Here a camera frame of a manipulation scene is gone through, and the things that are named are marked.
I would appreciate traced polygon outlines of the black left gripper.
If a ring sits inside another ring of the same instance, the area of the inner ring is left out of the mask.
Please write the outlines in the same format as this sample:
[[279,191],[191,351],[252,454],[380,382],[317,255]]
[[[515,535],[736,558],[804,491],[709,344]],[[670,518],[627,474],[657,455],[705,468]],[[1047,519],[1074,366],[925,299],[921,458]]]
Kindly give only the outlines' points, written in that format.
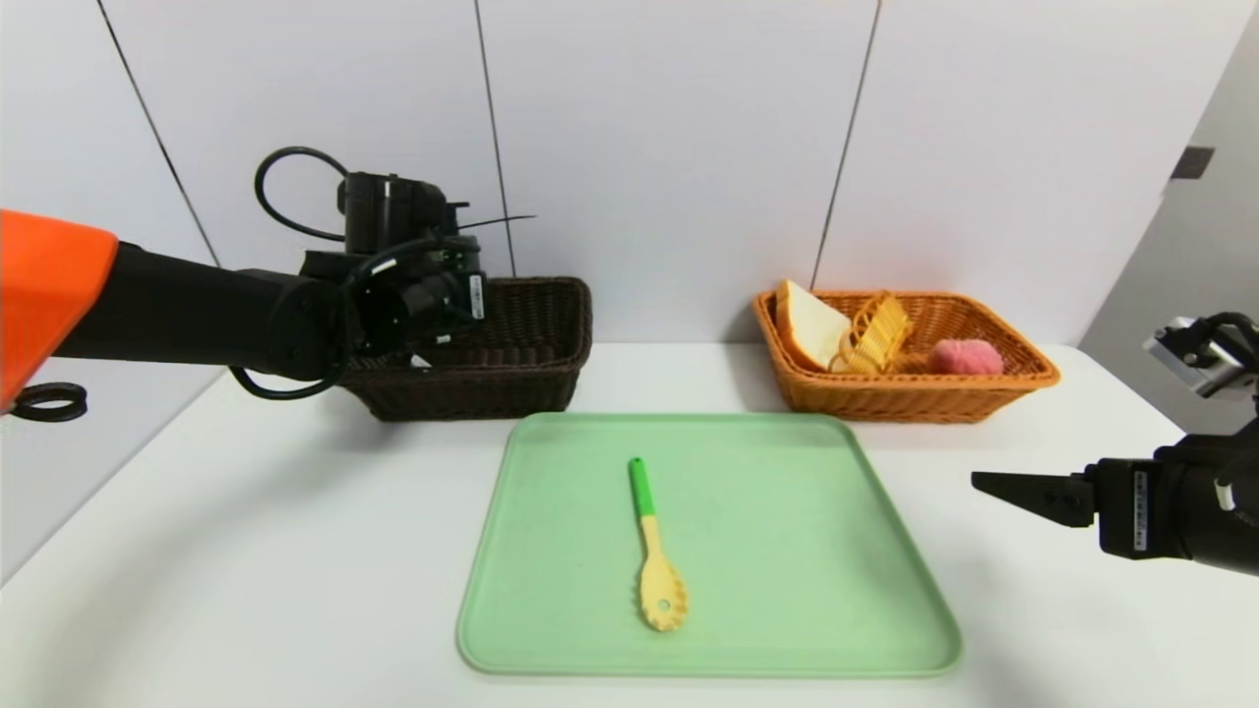
[[476,326],[487,314],[485,285],[480,270],[432,273],[405,286],[402,297],[422,326]]

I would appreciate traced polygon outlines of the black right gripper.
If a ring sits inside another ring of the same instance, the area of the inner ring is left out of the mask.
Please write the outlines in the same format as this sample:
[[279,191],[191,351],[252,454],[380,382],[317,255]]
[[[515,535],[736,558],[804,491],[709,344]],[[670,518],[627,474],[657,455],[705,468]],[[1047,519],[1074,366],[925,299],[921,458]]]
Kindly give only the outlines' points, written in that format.
[[1256,432],[1187,435],[1148,460],[1102,460],[1094,484],[1066,476],[971,472],[974,490],[1066,528],[1099,522],[1099,545],[1131,561],[1196,561],[1258,573]]

